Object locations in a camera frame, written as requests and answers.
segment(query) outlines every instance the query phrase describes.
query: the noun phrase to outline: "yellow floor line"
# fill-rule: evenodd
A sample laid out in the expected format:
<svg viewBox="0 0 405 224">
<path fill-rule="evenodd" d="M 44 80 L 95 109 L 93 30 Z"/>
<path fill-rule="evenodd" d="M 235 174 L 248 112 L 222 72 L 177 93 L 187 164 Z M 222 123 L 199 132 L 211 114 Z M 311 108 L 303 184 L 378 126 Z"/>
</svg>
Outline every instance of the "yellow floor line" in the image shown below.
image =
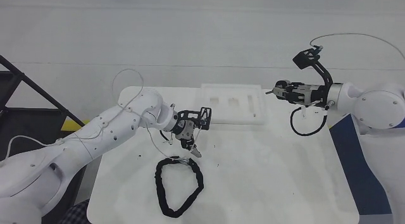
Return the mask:
<svg viewBox="0 0 405 224">
<path fill-rule="evenodd" d="M 84 120 L 83 123 L 87 124 L 89 121 L 90 120 Z M 67 120 L 64 122 L 61 130 L 68 131 L 68 132 L 76 132 L 80 128 L 82 128 L 82 127 L 80 125 L 78 125 L 76 122 L 74 122 L 73 120 Z"/>
</svg>

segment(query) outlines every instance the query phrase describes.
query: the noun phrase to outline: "black fabric loop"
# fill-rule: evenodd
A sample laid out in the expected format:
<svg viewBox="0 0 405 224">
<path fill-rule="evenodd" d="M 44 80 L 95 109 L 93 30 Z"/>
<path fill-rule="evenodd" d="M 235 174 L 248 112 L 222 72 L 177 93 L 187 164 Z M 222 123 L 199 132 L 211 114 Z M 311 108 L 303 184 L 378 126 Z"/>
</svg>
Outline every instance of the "black fabric loop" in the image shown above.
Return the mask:
<svg viewBox="0 0 405 224">
<path fill-rule="evenodd" d="M 192 205 L 192 203 L 196 200 L 198 194 L 203 190 L 204 180 L 200 167 L 198 167 L 197 163 L 190 158 L 188 165 L 196 174 L 198 188 L 187 198 L 184 204 L 177 211 L 172 210 L 171 208 L 169 208 L 169 205 L 167 205 L 166 201 L 166 191 L 162 183 L 162 168 L 164 165 L 174 165 L 181 162 L 176 160 L 178 156 L 172 156 L 171 158 L 173 159 L 166 158 L 158 163 L 158 165 L 156 166 L 156 173 L 154 174 L 154 178 L 156 181 L 156 192 L 158 193 L 159 205 L 162 213 L 172 218 L 178 218 Z"/>
</svg>

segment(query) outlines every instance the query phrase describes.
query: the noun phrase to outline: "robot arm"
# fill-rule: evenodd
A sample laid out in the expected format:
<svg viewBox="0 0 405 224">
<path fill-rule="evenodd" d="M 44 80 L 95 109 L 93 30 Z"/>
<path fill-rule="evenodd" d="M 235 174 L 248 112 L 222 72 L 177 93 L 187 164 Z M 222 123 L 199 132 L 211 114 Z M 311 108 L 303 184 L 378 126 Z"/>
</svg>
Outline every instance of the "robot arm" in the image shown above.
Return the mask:
<svg viewBox="0 0 405 224">
<path fill-rule="evenodd" d="M 183 148 L 201 157 L 193 131 L 208 130 L 210 121 L 210 108 L 177 113 L 158 92 L 144 89 L 125 110 L 112 107 L 54 146 L 8 158 L 0 167 L 0 224 L 40 223 L 81 168 L 132 138 L 139 127 L 173 132 Z"/>
<path fill-rule="evenodd" d="M 316 70 L 320 65 L 320 51 L 321 47 L 316 46 L 305 50 L 294 58 L 294 62 L 300 69 L 313 66 Z M 334 84 L 322 66 L 316 71 L 324 79 L 325 85 L 281 80 L 267 94 L 274 93 L 278 99 L 292 104 L 350 113 L 364 158 L 387 194 L 394 224 L 405 224 L 404 87 L 380 84 L 361 90 L 352 83 Z"/>
</svg>

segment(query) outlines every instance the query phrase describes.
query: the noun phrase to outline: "white table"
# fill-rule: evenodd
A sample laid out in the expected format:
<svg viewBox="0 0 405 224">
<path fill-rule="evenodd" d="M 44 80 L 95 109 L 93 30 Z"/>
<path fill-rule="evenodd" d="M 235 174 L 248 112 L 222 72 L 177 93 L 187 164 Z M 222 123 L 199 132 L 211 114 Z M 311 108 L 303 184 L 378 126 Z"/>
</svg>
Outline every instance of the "white table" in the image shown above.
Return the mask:
<svg viewBox="0 0 405 224">
<path fill-rule="evenodd" d="M 198 89 L 155 87 L 176 110 L 196 109 Z M 138 88 L 120 95 L 125 103 Z M 202 158 L 204 190 L 178 219 L 161 213 L 154 172 L 164 159 L 151 143 L 146 129 L 103 155 L 87 216 L 92 223 L 183 224 L 355 224 L 359 215 L 332 138 L 325 127 L 311 137 L 290 129 L 289 115 L 297 106 L 265 97 L 265 126 L 212 125 L 197 140 Z M 297 129 L 309 132 L 321 122 L 316 108 L 306 119 L 297 113 Z M 184 155 L 179 141 L 169 146 L 152 129 L 154 141 L 166 154 Z M 169 207 L 177 210 L 197 187 L 194 173 L 185 165 L 163 170 Z"/>
</svg>

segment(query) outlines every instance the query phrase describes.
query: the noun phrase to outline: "black cable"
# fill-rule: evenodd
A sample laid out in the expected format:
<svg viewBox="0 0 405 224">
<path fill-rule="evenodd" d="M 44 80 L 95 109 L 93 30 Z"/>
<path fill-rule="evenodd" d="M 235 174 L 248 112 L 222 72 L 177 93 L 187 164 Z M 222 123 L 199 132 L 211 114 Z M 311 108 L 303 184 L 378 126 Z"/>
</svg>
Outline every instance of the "black cable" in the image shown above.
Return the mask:
<svg viewBox="0 0 405 224">
<path fill-rule="evenodd" d="M 167 140 L 168 142 L 170 142 L 170 140 L 167 139 L 167 137 L 163 134 L 162 130 L 160 130 L 159 132 L 160 132 L 160 135 L 162 135 L 162 137 L 163 137 L 165 140 Z"/>
<path fill-rule="evenodd" d="M 299 110 L 301 110 L 301 109 L 302 109 L 302 107 L 299 107 L 299 108 L 293 110 L 293 111 L 291 112 L 291 115 L 290 115 L 290 126 L 291 126 L 291 129 L 292 129 L 292 130 L 294 131 L 294 133 L 296 133 L 297 135 L 299 135 L 299 136 L 311 136 L 311 135 L 314 135 L 314 134 L 318 133 L 318 132 L 325 126 L 325 124 L 327 123 L 327 117 L 328 117 L 328 115 L 325 114 L 325 115 L 323 115 L 323 120 L 322 120 L 321 126 L 320 126 L 318 129 L 316 129 L 315 131 L 310 132 L 310 133 L 308 133 L 308 134 L 299 133 L 299 132 L 294 128 L 294 125 L 293 125 L 293 123 L 292 123 L 292 118 L 294 117 L 294 113 L 296 113 L 297 111 L 299 111 Z M 328 109 L 329 109 L 329 106 L 325 106 L 325 111 L 327 111 Z"/>
<path fill-rule="evenodd" d="M 172 218 L 178 218 L 180 217 L 191 205 L 192 203 L 197 199 L 198 194 L 203 190 L 204 188 L 204 178 L 203 178 L 203 173 L 201 173 L 200 167 L 198 167 L 197 163 L 193 161 L 193 159 L 189 159 L 189 162 L 187 165 L 191 167 L 191 170 L 196 174 L 196 179 L 197 179 L 197 189 L 185 200 L 184 204 L 177 210 L 174 211 L 169 207 L 167 204 L 166 200 L 166 190 L 165 187 L 163 186 L 162 182 L 162 168 L 164 165 L 173 165 L 177 163 L 182 163 L 180 160 L 178 160 L 178 156 L 172 156 L 171 158 L 166 158 L 158 163 L 156 166 L 156 172 L 154 174 L 155 182 L 156 182 L 156 192 L 158 194 L 158 201 L 159 201 L 159 206 L 160 209 L 162 210 L 162 213 L 168 217 Z"/>
</svg>

